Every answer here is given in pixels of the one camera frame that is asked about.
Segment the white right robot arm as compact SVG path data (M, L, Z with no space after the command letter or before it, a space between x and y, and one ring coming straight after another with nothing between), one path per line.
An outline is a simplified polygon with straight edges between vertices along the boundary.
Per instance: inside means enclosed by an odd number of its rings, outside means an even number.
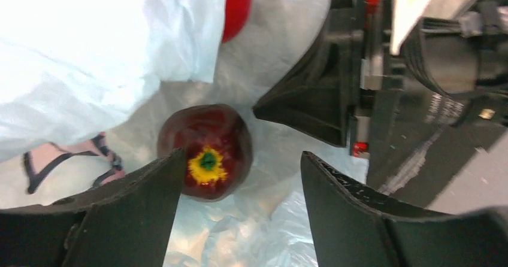
M477 2L453 20L420 19L393 55L388 2L331 0L309 49L253 107L258 119L368 156L369 178L442 130L507 124L498 4Z

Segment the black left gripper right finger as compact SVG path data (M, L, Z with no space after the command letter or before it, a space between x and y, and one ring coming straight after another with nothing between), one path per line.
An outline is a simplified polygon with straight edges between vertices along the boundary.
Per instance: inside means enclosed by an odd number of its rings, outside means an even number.
M451 215L401 202L301 155L319 266L506 266L507 208Z

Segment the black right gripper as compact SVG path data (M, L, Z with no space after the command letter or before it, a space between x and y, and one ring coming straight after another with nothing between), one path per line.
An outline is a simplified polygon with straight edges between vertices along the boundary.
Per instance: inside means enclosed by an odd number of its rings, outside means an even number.
M394 0L331 0L327 41L315 41L253 106L280 123L370 161L369 178L395 175L403 81L389 53Z

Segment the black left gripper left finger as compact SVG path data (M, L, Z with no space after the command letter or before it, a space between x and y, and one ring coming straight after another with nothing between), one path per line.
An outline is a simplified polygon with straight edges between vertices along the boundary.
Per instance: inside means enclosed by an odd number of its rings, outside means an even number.
M185 152L97 189L1 211L2 266L162 266Z

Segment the light blue printed plastic bag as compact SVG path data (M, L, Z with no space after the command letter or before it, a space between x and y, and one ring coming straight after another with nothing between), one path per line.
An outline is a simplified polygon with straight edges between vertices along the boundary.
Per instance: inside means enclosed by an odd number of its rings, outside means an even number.
M251 106L309 46L329 0L254 0L219 45L224 0L1 0L1 211L97 189L157 159L162 122L224 102L255 161L221 202L180 195L162 266L316 266L303 150L364 178L364 162Z

